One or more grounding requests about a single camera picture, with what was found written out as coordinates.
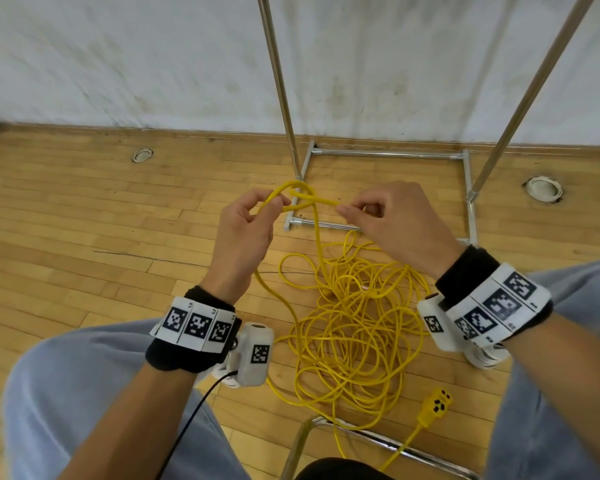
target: chrome chair leg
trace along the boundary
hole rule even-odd
[[[346,421],[338,419],[338,423],[353,426]],[[280,475],[280,480],[293,480],[294,474],[296,473],[296,469],[298,466],[298,462],[300,461],[300,457],[304,450],[304,444],[309,437],[309,433],[313,428],[318,426],[334,426],[333,422],[324,416],[316,416],[315,418],[307,419],[302,423],[298,432],[296,434],[296,439],[294,440],[294,444],[291,446],[291,451],[289,452],[289,456],[287,457],[287,461],[285,462],[285,466],[282,469],[282,475]],[[340,428],[345,433],[357,436],[359,438],[363,438],[371,443],[374,443],[378,446],[382,446],[382,448],[386,448],[387,450],[396,451],[402,443],[400,441],[392,440],[391,438],[387,438],[386,436],[379,435],[378,433],[374,433],[373,431],[368,431],[366,429],[360,429],[352,431],[350,429],[341,428],[339,425],[336,425],[337,428]],[[461,467],[460,465],[456,465],[455,463],[451,463],[450,461],[442,460],[435,455],[426,453],[424,451],[417,450],[416,448],[405,448],[402,452],[402,455],[410,458],[412,460],[419,461],[430,467],[437,468],[444,472],[450,473],[451,475],[455,475],[460,478],[464,478],[466,480],[481,480],[480,475],[476,472],[469,470],[468,468]]]

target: yellow power plug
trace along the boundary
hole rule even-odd
[[[435,421],[437,418],[442,418],[442,416],[449,411],[449,404],[452,402],[453,399],[451,398],[451,394],[442,388],[435,389],[430,396],[426,397],[422,402],[422,408],[420,409],[417,417],[418,425],[416,426],[416,429],[413,430],[413,433],[407,438],[402,446],[398,448],[398,450],[396,450],[387,461],[384,462],[384,465],[380,467],[380,471],[384,472],[391,462],[398,458],[405,448],[409,446],[409,444],[413,441],[416,435],[421,432],[421,430],[430,427],[431,423],[433,423],[433,421]]]
[[[436,389],[422,402],[422,409],[418,414],[418,423],[423,428],[428,428],[437,418],[442,418],[453,402],[451,395],[444,389]]]

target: black cable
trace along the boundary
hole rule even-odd
[[[164,460],[164,463],[162,464],[162,468],[158,472],[158,475],[156,476],[155,480],[160,480],[160,478],[162,477],[162,474],[164,473],[164,469],[167,468],[169,460],[173,456],[173,452],[176,451],[176,448],[178,447],[178,444],[180,444],[180,441],[182,440],[182,437],[184,436],[185,431],[187,430],[187,428],[191,424],[191,421],[193,421],[193,418],[196,415],[196,413],[198,412],[198,410],[200,409],[200,407],[202,407],[202,404],[204,404],[204,402],[209,397],[209,394],[211,394],[211,391],[213,391],[213,389],[215,389],[216,386],[218,384],[220,384],[220,382],[222,382],[225,379],[227,379],[227,377],[236,376],[236,375],[238,375],[238,371],[229,372],[228,374],[225,374],[220,379],[216,380],[216,382],[213,384],[213,386],[209,387],[209,390],[207,391],[207,393],[204,396],[202,396],[202,399],[200,400],[200,402],[196,406],[196,409],[193,410],[193,412],[192,412],[189,420],[184,425],[184,428],[182,428],[182,431],[180,432],[180,435],[178,436],[178,439],[176,439],[176,443],[173,444],[173,446],[171,448],[171,451],[169,451],[169,454],[167,455],[167,458]]]

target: parquet floor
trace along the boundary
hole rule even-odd
[[[304,154],[307,141],[299,141]],[[155,156],[131,163],[131,154],[145,146]],[[478,200],[481,245],[526,271],[600,259],[600,155],[567,153],[529,150],[501,160]],[[483,161],[478,148],[475,169]],[[566,186],[560,204],[533,202],[520,189],[541,173]],[[1,131],[0,395],[18,357],[40,340],[162,314],[173,295],[182,295],[204,275],[220,209],[252,185],[274,187],[291,177],[287,145],[278,137],[44,127]],[[307,181],[322,195],[346,201],[359,189],[397,178],[420,182],[455,233],[466,235],[463,174],[456,162],[319,157]],[[321,212],[337,219],[332,209]],[[282,221],[261,266],[265,271],[274,270],[289,251],[315,255],[312,229],[286,233]],[[327,241],[342,238],[336,231],[322,235]],[[274,273],[265,276],[299,315],[311,311],[312,292],[292,290]],[[286,309],[256,281],[237,308],[243,318],[277,333],[289,327]],[[294,370],[288,348],[277,346],[273,361],[272,376],[289,385]],[[414,446],[481,470],[508,370],[504,364],[478,371],[428,340],[407,369],[403,398],[377,430],[406,437],[421,400],[443,385],[455,397],[452,410]],[[210,402],[254,479],[278,477],[301,421],[312,416],[282,403],[266,385],[220,387]],[[342,416],[360,422],[353,411],[343,410]],[[6,477],[1,423],[0,418],[0,479]],[[372,465],[386,457],[367,444],[349,442],[346,448]],[[312,432],[304,453],[305,462],[337,456],[332,432]],[[389,473],[400,479],[446,477],[408,460],[398,460]]]

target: blue pants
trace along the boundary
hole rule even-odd
[[[600,262],[534,278],[550,288],[559,313],[600,334]],[[6,453],[14,480],[52,480],[60,474],[142,366],[154,323],[72,331],[41,342],[20,359],[4,393]],[[184,420],[199,401],[194,390]],[[204,405],[163,478],[249,477]],[[600,479],[598,466],[518,366],[496,421],[486,478]]]

